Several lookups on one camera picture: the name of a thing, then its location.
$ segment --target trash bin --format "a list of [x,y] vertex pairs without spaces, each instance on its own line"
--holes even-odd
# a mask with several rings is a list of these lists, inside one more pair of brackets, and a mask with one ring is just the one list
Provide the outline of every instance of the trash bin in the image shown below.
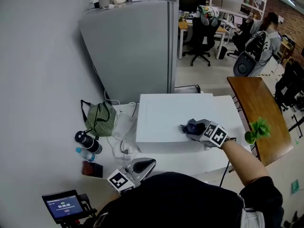
[[226,47],[222,47],[220,53],[219,53],[219,59],[224,59],[225,55],[226,55],[226,52],[227,52],[227,48]]

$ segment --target screen display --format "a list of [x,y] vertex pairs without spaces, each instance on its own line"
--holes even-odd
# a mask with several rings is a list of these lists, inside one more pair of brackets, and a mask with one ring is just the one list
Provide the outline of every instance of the screen display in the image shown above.
[[49,200],[47,201],[47,205],[51,210],[54,218],[61,218],[83,211],[75,195],[55,200]]

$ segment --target water bottle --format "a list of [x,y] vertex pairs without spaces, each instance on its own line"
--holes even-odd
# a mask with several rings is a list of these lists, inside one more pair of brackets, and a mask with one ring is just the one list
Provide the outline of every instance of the water bottle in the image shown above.
[[85,131],[77,132],[75,135],[75,140],[80,143],[85,149],[94,154],[99,154],[103,149],[100,143],[91,136],[87,135]]
[[76,152],[79,153],[82,158],[84,158],[85,160],[87,160],[89,162],[96,160],[96,155],[93,154],[92,152],[90,152],[89,150],[78,147],[78,148],[76,148]]

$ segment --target green plant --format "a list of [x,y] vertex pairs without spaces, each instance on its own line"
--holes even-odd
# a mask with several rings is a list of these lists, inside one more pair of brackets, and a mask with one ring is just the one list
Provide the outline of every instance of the green plant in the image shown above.
[[265,119],[258,118],[256,122],[250,123],[251,131],[245,133],[245,140],[249,144],[254,144],[257,139],[270,137],[270,126]]

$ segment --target green bag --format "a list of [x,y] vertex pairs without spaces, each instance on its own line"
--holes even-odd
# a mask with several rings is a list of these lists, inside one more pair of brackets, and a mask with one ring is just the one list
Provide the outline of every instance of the green bag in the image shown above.
[[[83,110],[83,103],[90,106],[87,116]],[[93,105],[81,100],[81,110],[85,126],[88,129],[92,129],[89,131],[91,134],[98,137],[107,137],[112,135],[116,111],[109,103],[104,101],[103,103]]]

